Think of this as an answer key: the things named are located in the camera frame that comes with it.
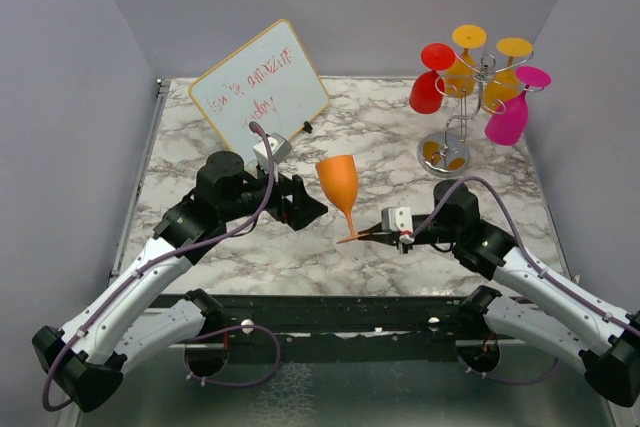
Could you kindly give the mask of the orange plastic wine glass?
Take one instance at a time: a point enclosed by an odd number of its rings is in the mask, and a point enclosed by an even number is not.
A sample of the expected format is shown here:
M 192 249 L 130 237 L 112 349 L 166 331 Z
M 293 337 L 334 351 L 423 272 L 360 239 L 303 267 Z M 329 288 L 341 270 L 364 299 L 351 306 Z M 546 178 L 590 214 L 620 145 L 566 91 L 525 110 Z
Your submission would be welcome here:
M 322 191 L 326 198 L 345 216 L 349 236 L 338 244 L 351 242 L 363 237 L 356 232 L 352 211 L 359 191 L 359 179 L 354 157 L 338 155 L 326 158 L 315 165 Z

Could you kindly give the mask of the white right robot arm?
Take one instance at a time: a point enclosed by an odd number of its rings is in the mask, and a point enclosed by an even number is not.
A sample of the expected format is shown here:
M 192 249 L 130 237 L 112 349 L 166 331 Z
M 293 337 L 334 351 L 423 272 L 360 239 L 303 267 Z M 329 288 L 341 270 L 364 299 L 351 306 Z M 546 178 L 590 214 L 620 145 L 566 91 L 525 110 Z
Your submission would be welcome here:
M 599 395 L 631 407 L 639 398 L 639 316 L 587 292 L 534 257 L 515 227 L 503 230 L 481 219 L 472 177 L 434 188 L 434 209 L 414 215 L 388 207 L 360 240 L 396 247 L 448 243 L 466 269 L 526 299 L 521 305 L 499 291 L 476 289 L 461 307 L 459 325 L 469 337 L 486 333 L 519 339 L 583 374 Z

